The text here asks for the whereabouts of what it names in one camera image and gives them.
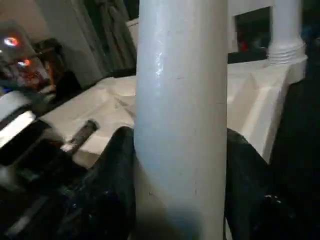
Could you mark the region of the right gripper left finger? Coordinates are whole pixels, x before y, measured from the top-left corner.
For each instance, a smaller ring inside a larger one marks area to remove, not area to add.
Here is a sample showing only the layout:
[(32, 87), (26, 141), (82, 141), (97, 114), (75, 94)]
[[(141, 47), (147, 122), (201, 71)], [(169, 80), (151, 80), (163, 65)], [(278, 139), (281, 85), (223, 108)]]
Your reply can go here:
[(136, 224), (134, 130), (118, 128), (88, 173), (70, 187), (59, 240), (126, 240)]

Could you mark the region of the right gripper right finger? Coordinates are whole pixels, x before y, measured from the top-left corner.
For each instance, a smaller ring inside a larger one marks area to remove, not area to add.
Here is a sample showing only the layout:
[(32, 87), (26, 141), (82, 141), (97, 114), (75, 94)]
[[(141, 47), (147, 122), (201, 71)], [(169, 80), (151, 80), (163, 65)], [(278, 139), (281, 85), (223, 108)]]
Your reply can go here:
[(227, 129), (224, 216), (234, 240), (306, 240), (302, 208), (240, 133)]

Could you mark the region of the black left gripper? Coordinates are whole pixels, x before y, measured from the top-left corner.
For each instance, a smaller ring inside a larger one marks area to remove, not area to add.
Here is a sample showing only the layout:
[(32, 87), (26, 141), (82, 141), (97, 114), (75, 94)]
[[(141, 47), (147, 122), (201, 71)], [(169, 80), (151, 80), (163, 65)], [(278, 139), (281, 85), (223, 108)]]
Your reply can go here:
[(37, 119), (19, 132), (0, 137), (0, 187), (10, 192), (38, 192), (69, 182), (86, 172), (74, 155), (99, 129), (87, 120), (69, 140)]

